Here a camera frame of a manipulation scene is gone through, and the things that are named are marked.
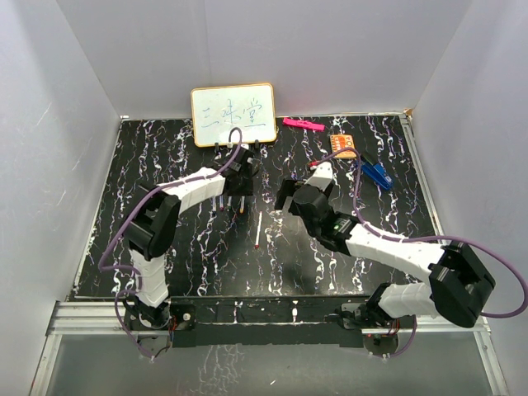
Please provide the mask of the yellow whiteboard pen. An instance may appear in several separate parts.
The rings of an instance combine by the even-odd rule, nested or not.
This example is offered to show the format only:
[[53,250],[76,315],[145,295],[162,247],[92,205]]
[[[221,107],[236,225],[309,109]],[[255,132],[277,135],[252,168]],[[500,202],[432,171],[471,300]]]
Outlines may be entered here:
[[239,213],[243,214],[244,212],[244,206],[245,206],[245,196],[241,196],[240,199],[240,206],[239,206]]

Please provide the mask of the red whiteboard pen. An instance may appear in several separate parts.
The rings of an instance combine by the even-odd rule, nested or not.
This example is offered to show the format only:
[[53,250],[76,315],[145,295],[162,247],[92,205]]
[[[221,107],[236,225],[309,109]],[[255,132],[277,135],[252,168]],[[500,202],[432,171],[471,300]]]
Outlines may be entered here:
[[256,249],[258,249],[260,246],[261,230],[262,230],[262,211],[259,211],[258,221],[257,221],[257,231],[256,231],[256,237],[255,237],[255,244],[254,244],[254,247]]

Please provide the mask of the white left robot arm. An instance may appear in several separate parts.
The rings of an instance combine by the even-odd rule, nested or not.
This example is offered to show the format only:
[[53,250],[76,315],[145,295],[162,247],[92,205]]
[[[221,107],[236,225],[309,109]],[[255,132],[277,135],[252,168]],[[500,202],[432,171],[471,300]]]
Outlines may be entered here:
[[164,304],[168,297],[165,254],[173,243],[179,215],[216,197],[250,196],[256,163],[255,153],[244,144],[231,157],[214,160],[187,177],[138,191],[139,208],[126,223],[123,236],[132,266],[139,271],[136,296],[144,306],[141,318],[151,328],[165,327],[171,316]]

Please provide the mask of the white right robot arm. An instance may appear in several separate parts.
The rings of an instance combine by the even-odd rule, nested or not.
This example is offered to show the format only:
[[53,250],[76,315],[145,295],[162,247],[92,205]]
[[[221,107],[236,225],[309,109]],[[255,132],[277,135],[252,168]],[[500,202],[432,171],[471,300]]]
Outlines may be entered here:
[[309,236],[332,252],[369,259],[416,278],[408,285],[381,284],[347,319],[380,328],[412,315],[441,316],[462,328],[475,325],[496,282],[467,243],[405,243],[391,233],[368,230],[354,215],[330,206],[330,191],[285,179],[275,208],[300,217]]

